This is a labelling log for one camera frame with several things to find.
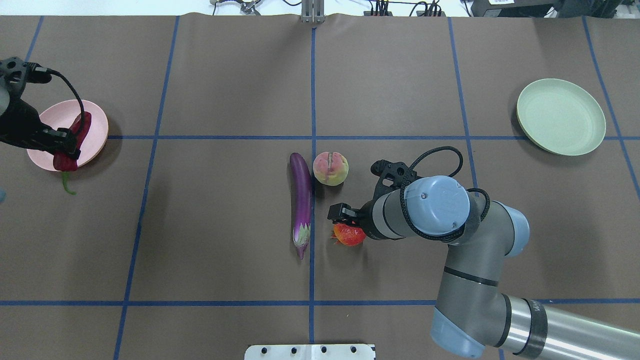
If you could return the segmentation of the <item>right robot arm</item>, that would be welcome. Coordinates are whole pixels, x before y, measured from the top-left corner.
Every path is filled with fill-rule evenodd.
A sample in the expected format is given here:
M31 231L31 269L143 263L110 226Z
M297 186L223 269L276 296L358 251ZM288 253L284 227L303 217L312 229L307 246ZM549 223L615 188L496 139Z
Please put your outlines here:
M452 177L419 178L360 209L329 208L333 223L373 240L421 237L448 246L430 336L441 348L478 359L488 346L528 360L637 360L639 333L499 291L505 259L530 238L526 217L474 196Z

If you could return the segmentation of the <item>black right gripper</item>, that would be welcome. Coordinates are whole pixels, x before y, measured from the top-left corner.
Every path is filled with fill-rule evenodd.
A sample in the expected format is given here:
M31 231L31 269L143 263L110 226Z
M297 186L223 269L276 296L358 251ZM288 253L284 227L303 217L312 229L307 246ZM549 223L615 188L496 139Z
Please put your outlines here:
M368 201L361 208L352 208L347 203L335 203L330 205L327 211L327 219L333 224L352 224L353 227L360 228L366 237L373 240L380 240L381 233L374 223L373 207L375 201Z

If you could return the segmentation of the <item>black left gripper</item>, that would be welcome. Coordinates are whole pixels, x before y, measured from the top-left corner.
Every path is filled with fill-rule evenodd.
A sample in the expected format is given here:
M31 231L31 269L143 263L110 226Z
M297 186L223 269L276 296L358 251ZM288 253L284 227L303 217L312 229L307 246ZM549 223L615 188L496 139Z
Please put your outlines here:
M11 146L52 155L61 152L72 160L78 160L82 153L82 130L54 130L41 122L38 111L21 99L1 101L0 137Z

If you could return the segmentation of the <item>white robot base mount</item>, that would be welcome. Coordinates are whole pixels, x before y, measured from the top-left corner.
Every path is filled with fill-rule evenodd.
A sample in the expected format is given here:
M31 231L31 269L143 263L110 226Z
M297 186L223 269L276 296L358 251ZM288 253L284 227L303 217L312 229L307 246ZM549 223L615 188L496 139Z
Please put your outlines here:
M375 360L374 344L260 344L249 346L245 360Z

